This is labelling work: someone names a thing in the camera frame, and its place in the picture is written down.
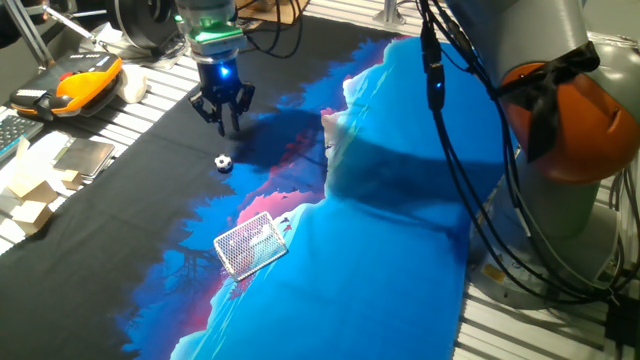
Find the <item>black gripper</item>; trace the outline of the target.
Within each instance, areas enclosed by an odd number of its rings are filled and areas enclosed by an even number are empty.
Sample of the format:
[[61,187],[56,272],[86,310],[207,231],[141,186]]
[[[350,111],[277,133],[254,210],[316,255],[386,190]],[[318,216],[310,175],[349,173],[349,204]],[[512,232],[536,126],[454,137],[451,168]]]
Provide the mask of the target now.
[[239,118],[247,112],[255,93],[255,86],[241,82],[235,58],[215,63],[198,63],[201,91],[188,98],[198,115],[206,122],[215,124],[220,136],[225,135],[222,110],[217,104],[229,103],[231,123],[240,131]]

